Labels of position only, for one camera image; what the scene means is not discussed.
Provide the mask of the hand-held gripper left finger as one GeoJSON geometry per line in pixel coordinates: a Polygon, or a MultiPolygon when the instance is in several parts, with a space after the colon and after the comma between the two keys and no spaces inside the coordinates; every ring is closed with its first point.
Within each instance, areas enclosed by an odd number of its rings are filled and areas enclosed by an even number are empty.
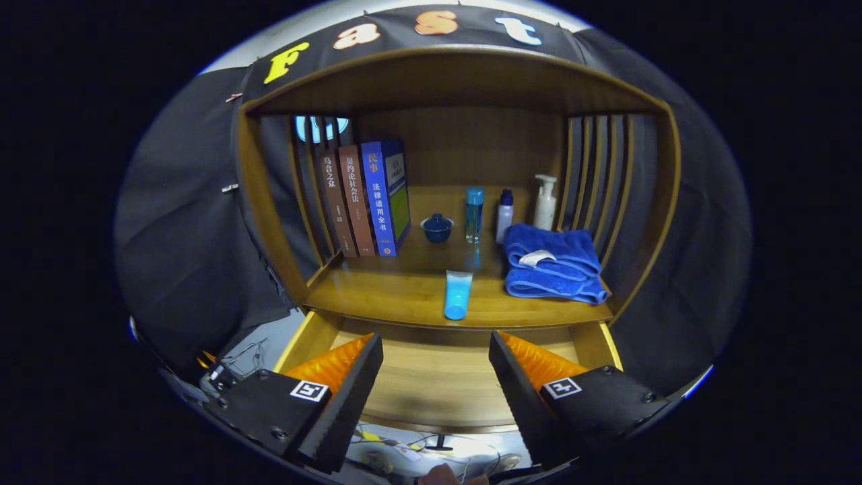
{"type": "Polygon", "coordinates": [[[369,333],[289,371],[260,370],[204,411],[250,445],[295,465],[338,472],[384,360],[369,333]]]}

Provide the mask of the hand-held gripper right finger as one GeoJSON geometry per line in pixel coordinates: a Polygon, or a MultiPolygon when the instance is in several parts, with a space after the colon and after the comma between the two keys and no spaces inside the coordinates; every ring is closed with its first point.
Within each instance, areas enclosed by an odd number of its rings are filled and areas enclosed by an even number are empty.
{"type": "Polygon", "coordinates": [[[672,402],[612,365],[585,368],[506,332],[489,360],[534,464],[545,470],[612,454],[672,402]]]}

